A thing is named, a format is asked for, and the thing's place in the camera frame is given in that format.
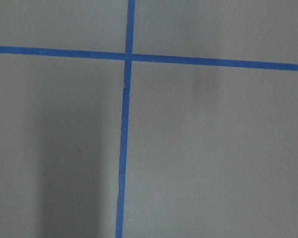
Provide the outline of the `brown paper table mat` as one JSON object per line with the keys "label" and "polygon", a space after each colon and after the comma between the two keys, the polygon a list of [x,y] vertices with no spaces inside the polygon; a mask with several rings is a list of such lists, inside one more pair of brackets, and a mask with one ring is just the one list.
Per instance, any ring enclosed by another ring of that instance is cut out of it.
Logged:
{"label": "brown paper table mat", "polygon": [[0,0],[0,238],[298,238],[298,0]]}

